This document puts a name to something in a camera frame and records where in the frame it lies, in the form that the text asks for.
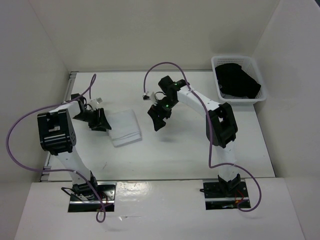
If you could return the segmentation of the white skirt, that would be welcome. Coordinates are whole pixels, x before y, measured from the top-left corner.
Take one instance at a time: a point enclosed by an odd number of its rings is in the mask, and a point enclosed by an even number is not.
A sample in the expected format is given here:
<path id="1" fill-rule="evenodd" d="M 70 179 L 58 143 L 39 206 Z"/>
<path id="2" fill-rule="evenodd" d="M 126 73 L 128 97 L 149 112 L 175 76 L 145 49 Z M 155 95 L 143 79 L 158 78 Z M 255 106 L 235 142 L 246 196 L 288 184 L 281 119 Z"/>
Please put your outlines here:
<path id="1" fill-rule="evenodd" d="M 123 147 L 142 140 L 142 132 L 132 109 L 107 113 L 106 119 L 111 126 L 108 135 L 115 148 Z"/>

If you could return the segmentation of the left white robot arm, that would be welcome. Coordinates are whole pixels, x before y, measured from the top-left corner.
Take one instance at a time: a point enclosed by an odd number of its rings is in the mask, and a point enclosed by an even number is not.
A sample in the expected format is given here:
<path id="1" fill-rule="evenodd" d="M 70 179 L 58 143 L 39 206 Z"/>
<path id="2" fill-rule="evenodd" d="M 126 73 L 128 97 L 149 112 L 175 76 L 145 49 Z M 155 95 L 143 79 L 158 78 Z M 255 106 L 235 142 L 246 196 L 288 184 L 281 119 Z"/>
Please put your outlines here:
<path id="1" fill-rule="evenodd" d="M 71 101 L 49 112 L 37 115 L 39 141 L 42 149 L 56 156 L 70 170 L 72 191 L 77 196 L 94 200 L 100 193 L 97 180 L 83 163 L 76 150 L 77 137 L 72 120 L 88 123 L 92 131 L 107 132 L 112 127 L 103 108 L 87 109 L 86 98 L 79 93 Z"/>

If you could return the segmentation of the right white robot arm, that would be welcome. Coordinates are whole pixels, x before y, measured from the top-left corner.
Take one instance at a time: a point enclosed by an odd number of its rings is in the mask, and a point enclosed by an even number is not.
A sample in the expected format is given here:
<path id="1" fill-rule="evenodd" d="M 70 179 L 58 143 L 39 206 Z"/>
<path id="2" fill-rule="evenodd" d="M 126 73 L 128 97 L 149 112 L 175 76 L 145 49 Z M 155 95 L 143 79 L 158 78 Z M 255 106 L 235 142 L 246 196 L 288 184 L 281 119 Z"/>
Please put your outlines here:
<path id="1" fill-rule="evenodd" d="M 220 104 L 199 93 L 185 80 L 174 82 L 169 76 L 163 77 L 158 86 L 164 94 L 163 98 L 156 97 L 156 93 L 144 93 L 144 100 L 151 100 L 152 105 L 147 114 L 151 117 L 154 130 L 157 132 L 166 126 L 165 120 L 172 114 L 172 108 L 183 103 L 205 119 L 206 137 L 215 148 L 218 164 L 219 192 L 231 196 L 240 184 L 239 171 L 233 164 L 236 162 L 234 142 L 238 126 L 230 104 Z"/>

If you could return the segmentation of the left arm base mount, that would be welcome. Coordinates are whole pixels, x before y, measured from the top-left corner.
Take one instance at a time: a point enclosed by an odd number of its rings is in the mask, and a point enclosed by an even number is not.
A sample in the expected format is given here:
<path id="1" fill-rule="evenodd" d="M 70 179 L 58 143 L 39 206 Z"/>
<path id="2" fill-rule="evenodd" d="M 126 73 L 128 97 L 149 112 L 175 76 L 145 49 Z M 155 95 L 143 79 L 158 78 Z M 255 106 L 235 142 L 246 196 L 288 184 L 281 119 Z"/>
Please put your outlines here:
<path id="1" fill-rule="evenodd" d="M 61 190 L 69 196 L 69 213 L 96 212 L 101 208 L 101 203 L 95 194 L 86 197 L 83 195 L 76 195 L 69 187 L 61 187 Z M 116 183 L 98 181 L 96 191 L 105 206 L 105 211 L 113 212 L 115 209 Z"/>

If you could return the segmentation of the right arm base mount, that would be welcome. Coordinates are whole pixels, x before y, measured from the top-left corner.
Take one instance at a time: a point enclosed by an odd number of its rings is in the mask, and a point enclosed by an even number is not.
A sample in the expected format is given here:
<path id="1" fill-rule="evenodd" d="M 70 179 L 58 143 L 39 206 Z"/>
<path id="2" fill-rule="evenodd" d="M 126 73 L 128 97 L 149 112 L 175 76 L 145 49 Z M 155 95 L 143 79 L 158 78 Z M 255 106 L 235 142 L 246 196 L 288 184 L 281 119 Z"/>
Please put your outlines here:
<path id="1" fill-rule="evenodd" d="M 238 173 L 232 180 L 225 181 L 220 176 L 206 180 L 199 190 L 204 194 L 206 210 L 250 209 L 247 185 Z"/>

